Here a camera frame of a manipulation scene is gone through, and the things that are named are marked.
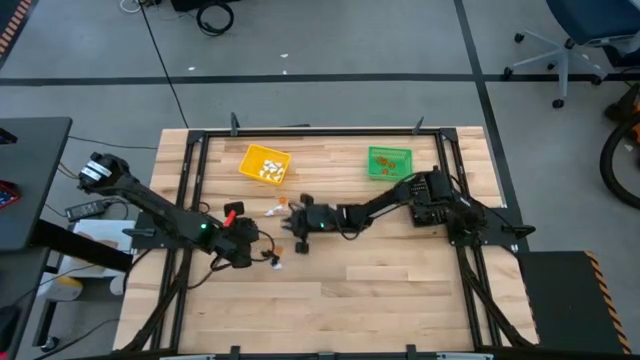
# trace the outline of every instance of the chair leg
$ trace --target chair leg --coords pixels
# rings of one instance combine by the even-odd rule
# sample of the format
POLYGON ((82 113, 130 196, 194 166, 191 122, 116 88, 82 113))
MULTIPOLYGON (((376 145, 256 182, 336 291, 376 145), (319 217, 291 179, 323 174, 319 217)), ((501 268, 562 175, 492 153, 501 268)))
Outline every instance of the chair leg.
POLYGON ((540 41, 542 41, 543 43, 549 44, 553 47, 560 47, 560 44, 555 43, 553 40, 547 39, 546 37, 536 34, 533 31, 530 30, 524 30, 525 33, 533 36, 535 39, 538 39, 540 41))
POLYGON ((512 69, 521 67, 521 66, 525 66, 525 65, 533 65, 533 64, 537 64, 537 63, 550 63, 551 61, 557 61, 560 62, 559 58, 561 57, 566 57, 566 55, 563 56, 564 50, 562 49, 556 49, 553 50, 551 52, 548 52, 546 54, 542 54, 542 55, 538 55, 520 62, 517 62, 513 65, 511 65, 512 69))
POLYGON ((599 66, 585 59, 582 54, 571 53, 571 60, 583 69, 588 70, 592 74, 595 74, 602 80, 604 80, 604 78, 606 78, 608 75, 607 72, 602 70, 599 66))
POLYGON ((564 106, 564 98, 567 97, 569 86, 569 56, 562 56, 558 60, 558 84, 560 86, 560 98, 553 101, 553 107, 559 109, 564 106))

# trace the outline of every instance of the chair base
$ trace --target chair base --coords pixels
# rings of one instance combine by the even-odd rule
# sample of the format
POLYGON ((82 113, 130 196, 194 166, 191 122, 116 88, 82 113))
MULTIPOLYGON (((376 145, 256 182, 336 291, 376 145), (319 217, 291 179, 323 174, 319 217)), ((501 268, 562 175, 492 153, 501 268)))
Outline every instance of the chair base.
POLYGON ((572 62, 594 74, 596 76, 592 81, 594 85, 602 84, 602 81, 607 77, 607 73, 602 70, 600 66, 591 63, 586 55, 579 54, 573 51, 573 47, 575 45, 575 42, 573 42, 573 40, 568 39, 564 44, 561 45, 529 30, 525 30, 524 33, 516 34, 514 40, 516 43, 521 43, 525 39, 525 37, 527 37, 527 35, 529 35, 529 37, 534 40, 550 45, 554 50, 511 64, 504 69, 503 78, 505 80, 509 80, 511 75, 513 75, 514 70, 523 66, 546 64, 548 70, 553 70, 557 67, 560 86, 560 97, 553 101, 554 108, 559 109, 563 107, 564 99, 567 97, 567 87, 569 84, 569 62, 572 62))

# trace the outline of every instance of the black wire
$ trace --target black wire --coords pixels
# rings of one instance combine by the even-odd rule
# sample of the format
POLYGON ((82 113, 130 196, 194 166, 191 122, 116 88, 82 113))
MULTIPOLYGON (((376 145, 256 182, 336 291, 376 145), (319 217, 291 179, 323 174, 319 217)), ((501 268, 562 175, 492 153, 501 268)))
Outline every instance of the black wire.
POLYGON ((50 282, 52 282, 53 280, 55 280, 55 279, 57 279, 57 278, 59 278, 59 277, 65 276, 65 275, 67 275, 67 274, 69 274, 69 273, 71 273, 71 272, 74 272, 74 271, 80 271, 80 270, 84 270, 84 269, 88 269, 88 268, 90 268, 90 267, 94 267, 94 266, 97 266, 97 265, 91 264, 91 265, 88 265, 88 266, 85 266, 85 267, 81 267, 81 268, 77 268, 77 269, 71 269, 71 270, 69 270, 69 271, 67 271, 67 272, 64 272, 64 273, 60 274, 60 275, 54 276, 54 277, 52 277, 51 279, 49 279, 49 280, 47 280, 47 281, 43 281, 42 283, 38 284, 38 286, 36 286, 36 287, 34 287, 33 289, 31 289, 31 290, 27 291, 26 293, 24 293, 24 294, 20 295, 20 297, 19 297, 18 299, 16 299, 16 301, 14 301, 12 305, 15 305, 15 304, 19 303, 19 302, 20 302, 20 300, 24 299, 24 297, 25 297, 25 296, 27 296, 27 295, 31 294, 32 292, 34 292, 34 291, 38 290, 38 289, 40 288, 40 286, 42 286, 42 285, 44 285, 44 284, 50 283, 50 282))
POLYGON ((158 148, 157 148, 157 147, 152 147, 152 146, 126 146, 126 145, 117 145, 117 144, 110 144, 110 143, 108 143, 108 142, 99 141, 99 140, 85 139, 85 138, 81 138, 81 137, 77 137, 77 136, 73 136, 73 135, 69 135, 69 136, 68 136, 68 138, 69 138, 69 139, 73 139, 73 140, 78 140, 78 141, 85 141, 85 142, 90 142, 90 143, 95 143, 95 144, 100 144, 100 145, 106 145, 106 146, 111 146, 111 147, 122 148, 122 149, 158 150, 158 148))
MULTIPOLYGON (((626 68, 622 71, 620 71, 620 75, 624 75, 626 72, 631 71, 631 70, 640 70, 640 66, 632 66, 630 68, 626 68)), ((633 84, 631 84, 629 81, 625 80, 624 76, 622 77, 622 81, 624 81, 625 84, 627 84, 628 87, 632 87, 633 84)))
POLYGON ((176 99, 176 104, 178 104, 178 110, 180 111, 182 122, 184 123, 184 126, 188 129, 189 124, 187 123, 187 118, 184 116, 184 112, 182 111, 182 104, 180 104, 180 99, 178 99, 178 94, 176 93, 176 89, 173 87, 173 83, 171 82, 171 77, 169 77, 169 72, 167 71, 167 67, 164 65, 164 60, 162 59, 162 55, 160 55, 160 49, 158 49, 156 38, 153 36, 153 31, 151 31, 151 25, 149 25, 149 19, 147 19, 147 12, 144 10, 144 6, 142 5, 140 6, 140 10, 142 11, 142 16, 144 16, 144 22, 147 24, 147 29, 149 30, 149 36, 151 36, 153 47, 156 49, 156 53, 158 54, 158 60, 160 60, 160 65, 162 65, 164 76, 167 78, 167 82, 169 83, 169 87, 171 88, 171 92, 173 93, 173 97, 176 99))
POLYGON ((46 353, 46 354, 44 354, 44 355, 42 355, 42 356, 40 356, 40 357, 37 357, 37 358, 35 358, 35 359, 33 359, 33 360, 43 360, 43 359, 48 358, 49 356, 53 356, 53 355, 55 355, 55 354, 58 354, 59 352, 61 352, 61 351, 65 350, 65 349, 68 349, 68 348, 70 348, 71 346, 73 346, 73 345, 75 345, 75 344, 79 343, 80 341, 84 340, 86 337, 88 337, 89 335, 91 335, 94 331, 98 330, 98 329, 99 329, 99 328, 101 328, 102 326, 104 326, 104 325, 106 325, 106 324, 108 324, 108 323, 110 323, 110 322, 114 322, 114 321, 118 321, 118 319, 109 319, 109 320, 105 320, 105 321, 101 322, 100 324, 98 324, 98 325, 97 325, 96 327, 94 327, 93 329, 91 329, 91 330, 87 331, 84 335, 80 336, 79 338, 77 338, 77 339, 75 339, 75 340, 72 340, 72 341, 70 341, 68 344, 65 344, 65 345, 63 345, 63 346, 59 347, 58 349, 56 349, 56 350, 54 350, 54 351, 51 351, 51 352, 48 352, 48 353, 46 353))
POLYGON ((64 218, 65 220, 68 220, 66 215, 64 215, 64 214, 60 213, 58 210, 52 208, 49 204, 44 204, 44 206, 47 209, 49 209, 49 210, 53 211, 54 213, 56 213, 56 215, 60 216, 61 218, 64 218))
POLYGON ((129 266, 129 269, 124 273, 124 279, 122 280, 122 292, 123 293, 127 291, 127 282, 129 281, 129 274, 131 274, 131 270, 133 270, 134 266, 136 266, 136 264, 139 263, 140 260, 142 260, 150 252, 151 252, 151 249, 147 249, 147 250, 143 251, 140 254, 140 256, 138 256, 135 260, 133 260, 133 262, 131 263, 131 266, 129 266))

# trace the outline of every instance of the metal bracket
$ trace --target metal bracket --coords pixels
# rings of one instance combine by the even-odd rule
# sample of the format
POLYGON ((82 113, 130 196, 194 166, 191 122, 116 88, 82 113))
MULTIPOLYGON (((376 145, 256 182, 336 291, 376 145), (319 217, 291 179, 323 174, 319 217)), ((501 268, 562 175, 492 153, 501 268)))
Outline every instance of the metal bracket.
POLYGON ((493 360, 492 354, 437 353, 438 360, 493 360))
POLYGON ((238 136, 238 128, 240 128, 240 122, 238 121, 238 117, 236 113, 231 113, 231 136, 238 136))
POLYGON ((318 353, 318 360, 335 360, 336 353, 318 353))
POLYGON ((411 130, 411 135, 420 135, 420 127, 422 126, 422 122, 424 121, 424 116, 420 118, 416 126, 411 130))
POLYGON ((451 142, 458 142, 458 131, 456 131, 456 128, 441 128, 440 134, 451 142))
POLYGON ((418 360, 418 351, 414 344, 407 345, 407 360, 418 360))
POLYGON ((234 345, 229 350, 229 360, 240 360, 240 346, 234 345))

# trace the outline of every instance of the wooden tabletop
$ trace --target wooden tabletop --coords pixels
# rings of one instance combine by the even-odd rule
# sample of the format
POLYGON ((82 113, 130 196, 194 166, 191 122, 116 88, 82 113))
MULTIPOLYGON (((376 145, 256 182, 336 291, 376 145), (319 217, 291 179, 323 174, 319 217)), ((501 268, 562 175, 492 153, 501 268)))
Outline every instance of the wooden tabletop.
MULTIPOLYGON (((483 128, 457 130, 471 194, 486 205, 500 206, 483 128)), ((151 188, 170 201, 177 194, 186 136, 187 130, 165 130, 158 148, 151 188)), ((283 268, 255 263, 247 269, 228 269, 189 291, 180 353, 228 353, 232 345, 249 353, 403 352, 407 344, 415 344, 418 351, 473 349, 455 249, 444 227, 414 228, 408 209, 401 208, 378 219, 355 241, 335 233, 311 234, 310 253, 300 255, 293 250, 296 239, 280 228, 280 217, 265 216, 282 196, 297 200, 307 192, 319 203, 357 203, 389 189, 392 183, 366 176, 370 145, 412 149, 414 171, 438 164, 435 142, 425 136, 211 140, 202 201, 219 219, 224 217, 225 203, 244 201, 245 216, 284 248, 283 268), (281 186, 238 173, 252 143, 292 155, 281 186)), ((191 199, 195 176, 190 181, 186 199, 191 199)), ((266 240, 258 241, 255 256, 267 246, 266 240)), ((500 247, 483 251, 496 303, 523 336, 537 343, 516 258, 500 247)), ((165 254, 154 250, 133 269, 114 348, 128 343, 153 310, 165 254)), ((194 252, 190 284, 208 272, 211 259, 194 252)), ((477 297, 476 303, 482 309, 477 297)), ((479 317, 483 341, 489 344, 484 311, 479 317)), ((163 345, 168 344, 170 332, 167 326, 163 345)))

